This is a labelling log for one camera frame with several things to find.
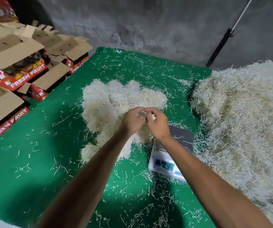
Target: shredded material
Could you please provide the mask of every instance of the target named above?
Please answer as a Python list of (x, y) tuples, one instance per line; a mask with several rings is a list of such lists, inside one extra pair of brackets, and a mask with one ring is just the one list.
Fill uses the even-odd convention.
[(273, 62), (214, 71), (191, 104), (208, 133), (197, 156), (273, 223)]
[[(167, 97), (160, 91), (142, 88), (138, 82), (131, 80), (125, 86), (117, 80), (108, 84), (95, 79), (83, 89), (84, 112), (82, 114), (91, 133), (100, 133), (96, 137), (96, 145), (87, 144), (81, 150), (82, 162), (88, 162), (114, 134), (123, 119), (124, 114), (137, 106), (167, 107)], [(146, 124), (134, 134), (123, 147), (119, 158), (128, 158), (131, 153), (131, 143), (144, 144), (150, 140), (149, 128)]]

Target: green surface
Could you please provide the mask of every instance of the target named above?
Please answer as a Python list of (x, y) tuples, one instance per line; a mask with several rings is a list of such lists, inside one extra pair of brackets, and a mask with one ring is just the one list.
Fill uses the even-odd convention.
[[(81, 117), (81, 88), (94, 78), (123, 84), (134, 79), (161, 89), (169, 99), (164, 111), (169, 121), (196, 132), (199, 121), (188, 107), (187, 87), (178, 80), (198, 80), (210, 73), (207, 68), (99, 48), (0, 138), (0, 219), (21, 227), (34, 224), (78, 172), (79, 151), (93, 142)], [(130, 159), (116, 164), (88, 227), (214, 227), (190, 187), (150, 173), (147, 156), (135, 147)]]

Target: digital scale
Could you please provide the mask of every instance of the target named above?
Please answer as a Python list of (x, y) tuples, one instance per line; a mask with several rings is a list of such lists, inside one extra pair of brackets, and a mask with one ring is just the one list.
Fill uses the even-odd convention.
[[(169, 126), (169, 130), (172, 137), (185, 147), (186, 152), (193, 153), (193, 132), (175, 126)], [(157, 140), (154, 140), (148, 169), (178, 180), (186, 181), (169, 153), (167, 153), (165, 148)]]

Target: person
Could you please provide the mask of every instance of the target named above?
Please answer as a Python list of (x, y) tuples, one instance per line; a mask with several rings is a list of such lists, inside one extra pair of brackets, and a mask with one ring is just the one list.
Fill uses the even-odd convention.
[[(146, 112), (146, 118), (139, 116)], [(169, 132), (168, 120), (157, 108), (136, 107), (123, 117), (118, 130), (64, 187), (37, 224), (37, 228), (86, 227), (102, 196), (113, 166), (127, 140), (148, 123), (151, 134), (167, 150), (199, 202), (217, 227), (271, 228), (268, 218), (194, 155)]]

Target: concrete wall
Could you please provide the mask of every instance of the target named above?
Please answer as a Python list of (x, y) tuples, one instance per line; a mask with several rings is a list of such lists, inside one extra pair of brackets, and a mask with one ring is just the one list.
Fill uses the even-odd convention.
[(204, 66), (247, 0), (38, 0), (56, 29), (94, 47)]
[(211, 68), (273, 61), (273, 0), (253, 0)]

